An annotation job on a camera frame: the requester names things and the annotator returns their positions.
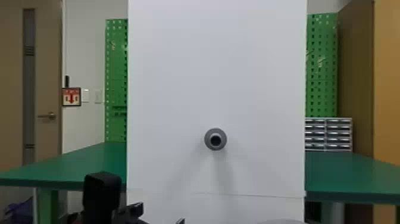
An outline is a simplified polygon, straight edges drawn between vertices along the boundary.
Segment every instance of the wooden cabinet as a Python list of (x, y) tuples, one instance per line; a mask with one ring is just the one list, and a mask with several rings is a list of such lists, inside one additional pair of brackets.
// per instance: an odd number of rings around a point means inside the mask
[[(354, 151), (400, 164), (400, 1), (353, 0), (339, 12), (339, 116), (354, 121)], [(348, 206), (358, 223), (394, 223), (394, 206)]]

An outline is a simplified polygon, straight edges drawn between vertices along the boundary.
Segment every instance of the white panel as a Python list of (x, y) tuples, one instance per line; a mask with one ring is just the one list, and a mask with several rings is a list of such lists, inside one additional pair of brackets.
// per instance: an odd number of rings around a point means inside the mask
[(305, 26), (306, 0), (131, 0), (128, 188), (303, 197)]
[(186, 223), (256, 224), (274, 219), (302, 221), (302, 198), (270, 198), (234, 195), (128, 193), (129, 204), (143, 201), (148, 223), (174, 224), (184, 217)]

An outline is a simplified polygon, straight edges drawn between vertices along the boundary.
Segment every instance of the brown door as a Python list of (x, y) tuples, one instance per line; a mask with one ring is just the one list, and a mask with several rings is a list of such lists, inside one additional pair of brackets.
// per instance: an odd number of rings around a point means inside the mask
[[(60, 0), (0, 1), (0, 171), (61, 152), (61, 18)], [(0, 210), (23, 199), (2, 189)]]

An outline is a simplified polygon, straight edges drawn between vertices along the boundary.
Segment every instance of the door handle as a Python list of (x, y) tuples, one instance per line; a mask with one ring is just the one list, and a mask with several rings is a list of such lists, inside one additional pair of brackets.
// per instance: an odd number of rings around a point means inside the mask
[(55, 120), (57, 115), (55, 115), (55, 113), (53, 113), (53, 112), (49, 112), (48, 114), (41, 114), (41, 115), (38, 115), (37, 117), (38, 118), (47, 118), (49, 120)]

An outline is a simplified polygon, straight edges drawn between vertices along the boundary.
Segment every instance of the gray pipe fitting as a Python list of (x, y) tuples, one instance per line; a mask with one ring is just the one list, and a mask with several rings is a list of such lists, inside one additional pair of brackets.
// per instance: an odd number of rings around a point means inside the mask
[(213, 151), (222, 150), (225, 147), (226, 142), (227, 142), (226, 134), (220, 128), (210, 129), (204, 135), (205, 145)]

